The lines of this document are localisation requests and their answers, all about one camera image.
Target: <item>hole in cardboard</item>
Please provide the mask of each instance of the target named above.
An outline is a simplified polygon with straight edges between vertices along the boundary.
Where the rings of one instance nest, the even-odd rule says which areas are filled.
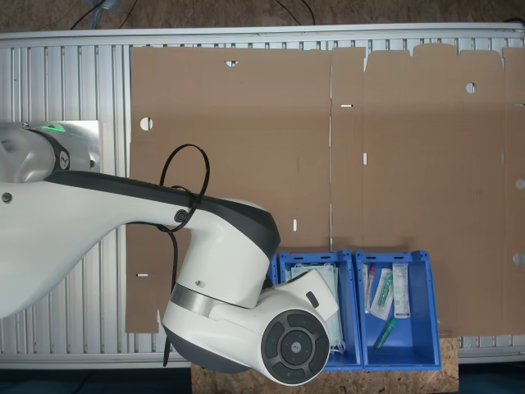
[[[143,117],[140,119],[140,128],[144,131],[153,129],[153,119],[151,117]]]
[[[467,93],[470,93],[470,94],[476,93],[477,86],[473,82],[468,82],[466,89],[467,89]]]
[[[512,257],[512,261],[514,261],[514,264],[516,265],[525,265],[525,254],[521,252],[517,252]]]

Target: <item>brown cardboard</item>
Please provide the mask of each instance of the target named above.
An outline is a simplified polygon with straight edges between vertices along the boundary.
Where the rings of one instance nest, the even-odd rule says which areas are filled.
[[[330,203],[333,250],[430,252],[441,335],[523,334],[525,51],[505,49],[503,69],[456,50],[374,51],[365,71],[364,48],[133,48],[131,177],[157,183],[175,147],[197,144],[208,194],[268,209],[282,249],[326,250]],[[203,174],[185,150],[167,184],[197,191]],[[129,230],[127,332],[157,331],[171,259],[165,235]]]
[[[513,262],[514,254],[525,254],[525,190],[516,181],[525,180],[525,50],[505,48],[505,252],[504,316],[509,332],[525,331],[523,283],[525,266]]]
[[[158,183],[171,151],[196,144],[211,164],[207,195],[263,206],[284,249],[329,247],[330,53],[132,48],[131,59],[130,177]],[[152,130],[139,128],[143,117]],[[197,192],[203,176],[200,153],[185,149],[167,185]],[[127,332],[156,332],[157,309],[163,314],[169,299],[171,244],[155,231],[129,230]],[[181,262],[184,253],[181,246]],[[167,279],[144,281],[139,272]]]
[[[523,191],[515,187],[517,172],[523,176],[523,112],[508,92],[512,85],[523,101],[514,77],[523,50],[509,56],[519,64],[505,74],[496,52],[458,56],[454,46],[430,44],[412,57],[373,52],[363,73],[362,48],[333,52],[332,79],[344,81],[332,85],[334,249],[428,250],[440,331],[448,334],[525,331],[523,267],[509,257],[523,239]],[[477,85],[474,94],[468,82]],[[506,164],[505,143],[514,160]]]

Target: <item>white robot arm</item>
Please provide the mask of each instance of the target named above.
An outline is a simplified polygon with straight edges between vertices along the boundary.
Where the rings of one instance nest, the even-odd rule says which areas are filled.
[[[191,205],[172,188],[74,171],[0,183],[0,195],[0,318],[47,294],[114,228],[177,226]],[[337,304],[314,270],[261,292],[280,243],[271,214],[204,197],[186,227],[191,244],[162,322],[177,351],[205,368],[254,368],[286,385],[314,378]]]

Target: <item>blue plastic bin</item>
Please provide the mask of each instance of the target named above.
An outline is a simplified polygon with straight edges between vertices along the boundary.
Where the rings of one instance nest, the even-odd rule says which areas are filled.
[[[437,331],[434,284],[428,253],[354,253],[358,304],[361,324],[363,366],[370,371],[441,369],[440,338]],[[364,313],[364,289],[361,263],[376,265],[371,297],[376,294],[381,270],[392,263],[409,264],[410,318],[398,318],[383,347],[374,351],[374,344],[388,320]],[[390,319],[394,315],[394,303]]]
[[[277,256],[274,255],[273,259],[270,261],[270,265],[268,266],[268,276],[270,277],[270,280],[272,281],[273,286],[279,284],[279,276],[278,276],[278,270],[277,267]]]
[[[285,282],[285,270],[296,264],[333,263],[338,267],[338,292],[343,339],[346,344],[344,354],[330,355],[325,365],[325,371],[341,371],[363,369],[361,361],[361,345],[359,338],[358,308],[355,297],[354,272],[352,255],[348,250],[329,253],[279,254],[279,283]]]

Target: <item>black cable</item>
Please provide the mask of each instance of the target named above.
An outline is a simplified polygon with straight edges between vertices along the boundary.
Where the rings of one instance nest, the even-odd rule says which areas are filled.
[[[126,16],[126,18],[122,22],[122,25],[119,27],[119,29],[122,29],[122,26],[126,24],[128,19],[130,18],[131,12],[133,12],[133,10],[135,9],[135,6],[137,5],[137,2],[139,2],[139,0],[135,0],[135,2],[133,3],[133,6],[131,6],[130,12],[128,12],[128,15]]]
[[[296,21],[298,25],[301,25],[301,22],[297,21],[297,18],[294,16],[294,14],[292,14],[292,11],[290,11],[288,8],[286,8],[285,5],[282,2],[280,2],[279,0],[276,0],[276,2],[281,7],[283,7],[285,10],[288,11],[288,13],[291,15],[292,18],[294,18],[294,21]]]
[[[310,6],[308,5],[307,2],[305,2],[304,0],[301,0],[301,2],[303,2],[303,4],[308,8],[308,10],[310,11],[310,14],[312,15],[312,23],[315,25],[315,15],[313,14],[313,11],[312,11],[312,8],[310,8]]]
[[[525,20],[523,18],[510,18],[510,19],[507,19],[506,21],[504,21],[505,23],[509,22],[509,23],[521,23],[522,25],[525,26]]]
[[[166,179],[166,173],[167,169],[170,167],[171,160],[175,157],[176,154],[178,154],[182,149],[187,148],[189,146],[193,146],[194,148],[197,148],[199,152],[203,155],[204,158],[204,164],[206,165],[206,175],[204,176],[204,182],[203,187],[200,190],[200,193],[195,197],[195,194],[192,193],[190,190],[186,189],[183,186],[172,186],[174,189],[182,189],[189,195],[189,212],[186,215],[186,218],[182,221],[182,223],[175,227],[174,229],[170,230],[166,226],[163,226],[162,224],[153,224],[153,223],[146,223],[146,222],[134,222],[130,224],[146,224],[149,226],[155,226],[159,231],[165,232],[170,236],[171,243],[173,244],[173,270],[171,271],[171,292],[173,292],[173,288],[175,287],[176,283],[176,275],[177,275],[177,262],[179,258],[179,247],[177,245],[177,239],[173,235],[174,232],[181,230],[184,228],[184,226],[189,222],[191,217],[193,216],[195,210],[197,209],[198,205],[201,202],[201,199],[204,197],[204,193],[206,193],[206,189],[208,188],[208,182],[210,179],[210,162],[208,160],[208,156],[206,153],[197,145],[193,144],[184,144],[175,149],[173,152],[171,152],[170,156],[167,158],[166,163],[164,164],[164,168],[162,169],[162,175],[161,180],[159,182],[160,186],[164,186],[164,180]],[[162,365],[166,366],[167,361],[170,357],[170,340],[166,337],[166,343],[164,344],[164,359],[162,361]]]
[[[70,30],[73,30],[87,15],[89,15],[91,12],[95,11],[98,7],[102,6],[102,3],[106,0],[102,0],[101,2],[98,2],[97,5],[93,6],[91,9],[89,9],[83,16],[79,18],[77,22],[73,24],[73,26],[70,28]]]

